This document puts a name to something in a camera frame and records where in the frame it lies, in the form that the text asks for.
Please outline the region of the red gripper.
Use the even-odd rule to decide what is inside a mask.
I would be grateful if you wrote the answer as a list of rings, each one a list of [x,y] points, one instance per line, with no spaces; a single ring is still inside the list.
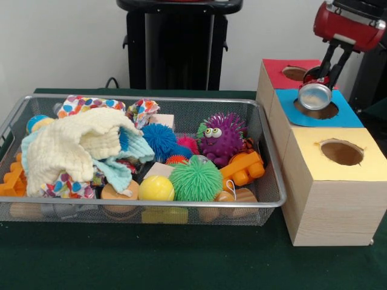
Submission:
[[[367,52],[381,41],[386,31],[382,19],[385,1],[324,1],[316,14],[313,31],[324,41],[330,42],[321,62],[318,78],[330,71],[330,86],[335,86],[351,50],[344,50],[339,61],[331,68],[331,59],[339,40],[352,45],[357,52]]]

